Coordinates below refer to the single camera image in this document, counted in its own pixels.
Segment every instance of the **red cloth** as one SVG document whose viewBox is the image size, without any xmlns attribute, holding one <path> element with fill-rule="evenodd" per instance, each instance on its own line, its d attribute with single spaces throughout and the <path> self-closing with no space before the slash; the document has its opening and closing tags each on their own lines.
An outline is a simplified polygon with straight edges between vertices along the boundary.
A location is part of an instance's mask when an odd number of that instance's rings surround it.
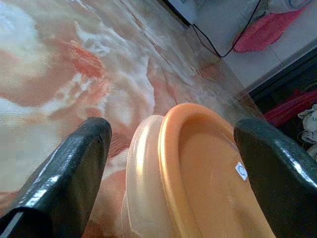
<svg viewBox="0 0 317 238">
<path fill-rule="evenodd" d="M 278 127 L 284 125 L 288 120 L 295 117 L 298 113 L 309 109 L 317 101 L 317 90 L 308 93 L 302 93 L 298 96 L 289 97 L 284 103 L 281 103 L 264 114 L 265 119 Z"/>
</svg>

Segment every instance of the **pink cloth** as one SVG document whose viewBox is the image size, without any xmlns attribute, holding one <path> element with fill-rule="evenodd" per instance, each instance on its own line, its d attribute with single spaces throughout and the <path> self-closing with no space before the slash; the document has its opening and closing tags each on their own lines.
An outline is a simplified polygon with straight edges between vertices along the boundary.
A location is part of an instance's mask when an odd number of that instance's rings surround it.
<svg viewBox="0 0 317 238">
<path fill-rule="evenodd" d="M 246 29 L 233 48 L 234 52 L 246 53 L 264 50 L 268 45 L 278 41 L 285 29 L 301 14 L 303 9 L 282 14 L 271 13 L 262 17 Z"/>
</svg>

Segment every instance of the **white cloth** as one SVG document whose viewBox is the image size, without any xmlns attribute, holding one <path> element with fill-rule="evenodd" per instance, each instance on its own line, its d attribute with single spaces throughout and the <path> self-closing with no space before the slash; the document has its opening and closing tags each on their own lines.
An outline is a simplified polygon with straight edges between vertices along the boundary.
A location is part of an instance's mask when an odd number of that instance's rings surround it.
<svg viewBox="0 0 317 238">
<path fill-rule="evenodd" d="M 312 145 L 308 150 L 307 153 L 317 162 L 317 144 Z"/>
<path fill-rule="evenodd" d="M 271 13 L 296 11 L 307 5 L 311 0 L 270 0 L 268 10 Z"/>
<path fill-rule="evenodd" d="M 302 140 L 311 144 L 317 143 L 317 104 L 314 104 L 311 109 L 299 113 L 298 117 L 303 119 Z"/>
</svg>

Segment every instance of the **plastic container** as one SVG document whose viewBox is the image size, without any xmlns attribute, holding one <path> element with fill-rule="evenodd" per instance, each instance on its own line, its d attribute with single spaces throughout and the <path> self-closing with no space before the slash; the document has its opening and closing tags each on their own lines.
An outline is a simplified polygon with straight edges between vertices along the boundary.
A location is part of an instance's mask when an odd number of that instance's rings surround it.
<svg viewBox="0 0 317 238">
<path fill-rule="evenodd" d="M 159 173 L 158 140 L 162 116 L 138 126 L 128 154 L 122 204 L 124 237 L 174 237 Z"/>
<path fill-rule="evenodd" d="M 181 104 L 149 117 L 129 151 L 124 237 L 274 237 L 239 162 L 213 111 Z"/>
</svg>

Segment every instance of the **orange plastic lid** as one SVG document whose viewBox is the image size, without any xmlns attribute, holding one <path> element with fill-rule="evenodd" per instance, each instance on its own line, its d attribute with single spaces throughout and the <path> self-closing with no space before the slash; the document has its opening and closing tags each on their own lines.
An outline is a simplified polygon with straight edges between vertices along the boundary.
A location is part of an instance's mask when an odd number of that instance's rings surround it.
<svg viewBox="0 0 317 238">
<path fill-rule="evenodd" d="M 158 143 L 165 199 L 182 237 L 274 237 L 236 170 L 243 163 L 228 122 L 203 106 L 180 104 L 164 117 Z"/>
</svg>

